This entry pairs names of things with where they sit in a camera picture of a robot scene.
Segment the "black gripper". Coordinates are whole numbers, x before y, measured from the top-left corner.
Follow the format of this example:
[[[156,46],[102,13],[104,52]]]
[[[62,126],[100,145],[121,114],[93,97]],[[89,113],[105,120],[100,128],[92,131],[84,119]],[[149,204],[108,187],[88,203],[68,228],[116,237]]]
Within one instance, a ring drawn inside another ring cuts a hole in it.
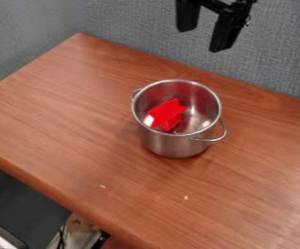
[[[241,29],[249,24],[253,5],[259,0],[233,0],[231,4],[223,0],[198,0],[200,5],[219,16],[210,42],[210,52],[232,48]],[[176,0],[176,26],[180,32],[188,32],[197,27],[200,5],[194,0]]]

